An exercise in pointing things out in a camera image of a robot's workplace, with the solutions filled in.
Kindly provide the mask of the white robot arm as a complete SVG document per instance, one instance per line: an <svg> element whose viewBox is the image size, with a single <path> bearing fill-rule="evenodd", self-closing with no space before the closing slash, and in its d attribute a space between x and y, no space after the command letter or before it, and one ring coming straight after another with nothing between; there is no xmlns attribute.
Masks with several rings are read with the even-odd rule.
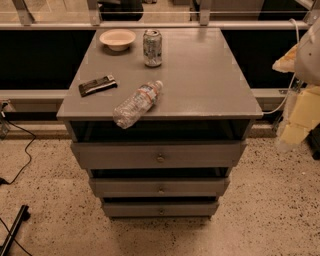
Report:
<svg viewBox="0 0 320 256"><path fill-rule="evenodd" d="M277 149L288 152L320 124L320 19L296 45L274 62L272 69L292 72L307 84L301 92L289 93L277 131Z"/></svg>

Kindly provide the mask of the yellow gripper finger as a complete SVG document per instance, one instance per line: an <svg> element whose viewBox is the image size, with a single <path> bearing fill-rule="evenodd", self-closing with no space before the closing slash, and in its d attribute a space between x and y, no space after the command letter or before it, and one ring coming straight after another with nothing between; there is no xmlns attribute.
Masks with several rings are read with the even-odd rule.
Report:
<svg viewBox="0 0 320 256"><path fill-rule="evenodd" d="M309 130L304 127L281 125L277 130L276 147L280 152L290 152L297 148L308 134Z"/></svg>
<svg viewBox="0 0 320 256"><path fill-rule="evenodd" d="M272 69L282 73L295 71L297 45L294 45L285 55L276 60L272 65Z"/></svg>

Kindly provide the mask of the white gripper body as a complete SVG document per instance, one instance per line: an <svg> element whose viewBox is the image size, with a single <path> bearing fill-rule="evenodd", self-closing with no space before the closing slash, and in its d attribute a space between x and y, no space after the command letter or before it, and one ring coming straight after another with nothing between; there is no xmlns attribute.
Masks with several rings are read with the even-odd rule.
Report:
<svg viewBox="0 0 320 256"><path fill-rule="evenodd" d="M298 94L289 122L308 131L320 124L320 86L308 85Z"/></svg>

